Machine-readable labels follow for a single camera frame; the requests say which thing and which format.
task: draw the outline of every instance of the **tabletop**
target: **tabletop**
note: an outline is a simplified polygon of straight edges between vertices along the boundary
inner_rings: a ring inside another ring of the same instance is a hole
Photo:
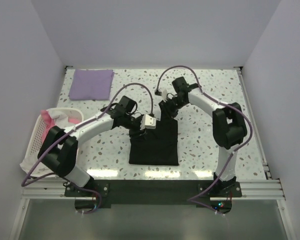
[[[160,118],[158,103],[161,97],[154,91],[163,69],[113,69],[115,72],[110,98],[128,83],[146,85],[154,98],[154,115]],[[109,100],[69,99],[69,90],[73,81],[74,69],[67,69],[57,107],[76,108],[88,119],[108,105]],[[228,102],[237,102],[243,113],[250,119],[247,103],[242,91],[236,70],[226,69],[196,69],[200,84],[210,95]],[[162,78],[160,89],[174,93],[172,81],[184,77],[192,84],[193,74],[187,69],[172,69]],[[123,90],[119,95],[135,100],[138,112],[150,113],[150,96],[144,88],[134,85]],[[117,127],[103,132],[85,142],[77,156],[77,164],[95,179],[114,180],[210,180],[218,164],[218,146],[213,138],[212,118],[193,105],[187,105],[179,110],[178,116],[178,161],[179,166],[131,165],[129,164],[130,138],[129,130]],[[253,135],[249,144],[239,150],[235,166],[238,180],[265,180],[263,158],[259,151],[256,137]]]

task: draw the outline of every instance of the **laundry basket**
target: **laundry basket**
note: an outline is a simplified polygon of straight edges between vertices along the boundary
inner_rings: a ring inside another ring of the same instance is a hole
[[[55,108],[50,108],[48,110],[56,110],[65,113],[69,118],[75,118],[80,120],[81,122],[84,120],[84,115],[83,113],[76,108],[71,108],[71,107],[55,107]],[[26,149],[25,157],[28,157],[37,151],[40,150],[42,146],[42,133],[46,129],[46,124],[44,123],[41,115],[36,120],[34,129],[32,131],[32,135],[30,138],[29,145]],[[36,170],[33,172],[31,175],[32,177],[39,177],[41,174],[36,173]]]

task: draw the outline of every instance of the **folded black cloth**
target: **folded black cloth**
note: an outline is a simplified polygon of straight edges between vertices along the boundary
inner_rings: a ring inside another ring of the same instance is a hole
[[[161,118],[145,136],[130,139],[129,164],[178,166],[178,121]]]

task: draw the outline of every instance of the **folded purple towel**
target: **folded purple towel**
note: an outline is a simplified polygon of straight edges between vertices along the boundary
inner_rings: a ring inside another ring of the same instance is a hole
[[[113,70],[76,69],[69,91],[71,100],[109,100]]]

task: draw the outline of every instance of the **gray wall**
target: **gray wall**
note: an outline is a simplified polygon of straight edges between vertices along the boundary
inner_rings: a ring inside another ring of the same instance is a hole
[[[300,0],[282,0],[243,68],[270,170],[300,239]]]
[[[32,0],[63,63],[243,66],[280,0]]]
[[[30,0],[0,0],[0,240],[20,203],[19,163],[40,110],[56,103],[62,72]]]

